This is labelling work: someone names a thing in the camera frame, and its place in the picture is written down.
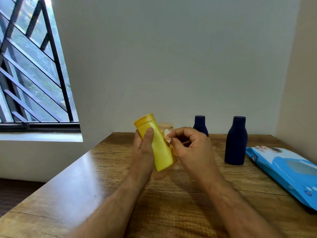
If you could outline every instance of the brown floor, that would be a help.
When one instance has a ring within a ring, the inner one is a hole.
[[[45,183],[0,179],[0,217]]]

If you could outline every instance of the window sill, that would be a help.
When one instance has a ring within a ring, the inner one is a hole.
[[[81,133],[0,133],[0,140],[83,142]]]

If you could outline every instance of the hand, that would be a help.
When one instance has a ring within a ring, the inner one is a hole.
[[[153,136],[154,132],[152,128],[147,129],[143,140],[139,132],[135,132],[129,174],[141,186],[145,186],[148,183],[154,167]]]
[[[214,150],[205,134],[190,127],[183,127],[172,130],[167,136],[172,138],[171,145],[186,172],[199,183],[204,179],[219,176]],[[191,144],[187,148],[182,142],[188,139]]]

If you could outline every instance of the yellow bottle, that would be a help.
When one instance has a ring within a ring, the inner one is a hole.
[[[142,139],[148,128],[153,128],[154,137],[152,142],[152,148],[155,157],[155,168],[157,171],[161,171],[170,165],[174,164],[177,159],[172,153],[168,143],[164,139],[164,135],[161,133],[153,114],[145,115],[134,122]]]

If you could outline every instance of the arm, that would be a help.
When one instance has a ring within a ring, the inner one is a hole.
[[[178,128],[168,134],[184,169],[197,180],[214,204],[232,238],[284,238],[219,173],[210,139],[193,128]],[[182,141],[189,139],[190,146]]]
[[[154,166],[153,129],[144,141],[135,133],[129,173],[117,190],[77,227],[67,238],[120,238],[124,236],[137,198],[149,181]]]

